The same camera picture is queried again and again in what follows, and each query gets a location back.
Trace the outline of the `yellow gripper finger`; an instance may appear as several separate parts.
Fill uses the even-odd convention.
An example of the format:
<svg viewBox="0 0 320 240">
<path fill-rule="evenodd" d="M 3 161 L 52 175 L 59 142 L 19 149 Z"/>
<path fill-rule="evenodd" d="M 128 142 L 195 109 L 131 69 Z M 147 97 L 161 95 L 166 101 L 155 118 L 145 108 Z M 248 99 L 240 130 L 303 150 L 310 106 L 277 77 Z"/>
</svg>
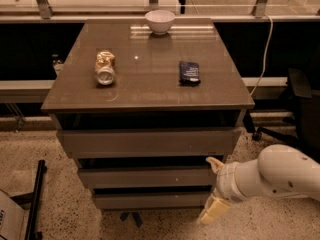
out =
<svg viewBox="0 0 320 240">
<path fill-rule="evenodd" d="M 210 164 L 212 171 L 218 174 L 224 167 L 224 163 L 214 157 L 207 157 L 206 161 Z"/>
<path fill-rule="evenodd" d="M 217 218 L 228 212 L 229 209 L 230 203 L 227 200 L 211 194 L 198 217 L 198 222 L 202 225 L 211 224 Z"/>
</svg>

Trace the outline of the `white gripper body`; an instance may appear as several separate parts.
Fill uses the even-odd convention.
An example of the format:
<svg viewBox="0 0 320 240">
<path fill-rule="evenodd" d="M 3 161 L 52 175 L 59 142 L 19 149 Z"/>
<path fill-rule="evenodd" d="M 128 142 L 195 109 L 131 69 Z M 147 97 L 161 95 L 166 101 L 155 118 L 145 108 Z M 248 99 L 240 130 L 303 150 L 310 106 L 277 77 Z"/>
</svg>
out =
<svg viewBox="0 0 320 240">
<path fill-rule="evenodd" d="M 240 191 L 236 183 L 236 168 L 238 162 L 223 164 L 216 171 L 214 193 L 231 203 L 246 201 L 247 197 Z"/>
</svg>

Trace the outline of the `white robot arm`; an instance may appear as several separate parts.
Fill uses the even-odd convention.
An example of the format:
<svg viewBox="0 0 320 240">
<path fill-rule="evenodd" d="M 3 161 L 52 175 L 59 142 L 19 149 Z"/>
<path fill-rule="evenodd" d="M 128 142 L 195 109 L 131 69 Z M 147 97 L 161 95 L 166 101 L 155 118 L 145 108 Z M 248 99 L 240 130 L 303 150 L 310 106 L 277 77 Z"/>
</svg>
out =
<svg viewBox="0 0 320 240">
<path fill-rule="evenodd" d="M 224 164 L 213 157 L 206 161 L 217 178 L 198 217 L 202 225 L 224 215 L 233 203 L 253 197 L 320 200 L 320 164 L 290 146 L 270 145 L 243 163 Z"/>
</svg>

